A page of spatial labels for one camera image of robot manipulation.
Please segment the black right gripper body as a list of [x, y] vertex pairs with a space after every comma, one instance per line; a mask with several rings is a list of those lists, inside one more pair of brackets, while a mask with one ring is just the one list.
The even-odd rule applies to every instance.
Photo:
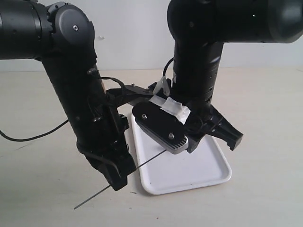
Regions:
[[214, 109], [211, 107], [212, 97], [182, 97], [182, 103], [189, 107], [191, 113], [185, 123], [185, 133], [189, 142], [199, 142], [205, 135], [212, 135], [225, 141], [221, 131], [217, 131], [211, 118]]

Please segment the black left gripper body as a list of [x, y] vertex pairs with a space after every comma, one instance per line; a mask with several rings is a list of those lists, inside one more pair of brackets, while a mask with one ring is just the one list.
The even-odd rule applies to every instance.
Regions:
[[110, 89], [88, 95], [87, 104], [92, 114], [90, 129], [86, 135], [90, 144], [77, 141], [77, 148], [85, 158], [104, 153], [123, 154], [129, 152], [125, 131], [129, 129], [127, 117], [118, 112], [125, 104], [135, 105], [152, 96], [149, 89]]

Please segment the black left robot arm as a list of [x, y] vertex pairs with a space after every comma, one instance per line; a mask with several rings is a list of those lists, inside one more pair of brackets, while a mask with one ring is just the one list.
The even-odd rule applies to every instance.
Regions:
[[94, 38], [93, 23], [70, 3], [0, 3], [0, 58], [42, 63], [79, 152], [118, 191], [136, 167], [125, 141], [129, 123], [117, 109], [150, 98], [152, 92], [131, 85], [106, 90], [96, 65]]

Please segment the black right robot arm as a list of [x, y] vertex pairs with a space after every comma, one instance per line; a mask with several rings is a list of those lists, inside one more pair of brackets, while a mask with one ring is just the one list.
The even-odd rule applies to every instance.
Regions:
[[212, 105], [228, 44], [290, 44], [303, 35], [300, 0], [172, 0], [167, 23], [174, 39], [172, 97], [190, 109], [189, 153], [206, 135], [234, 150], [243, 134]]

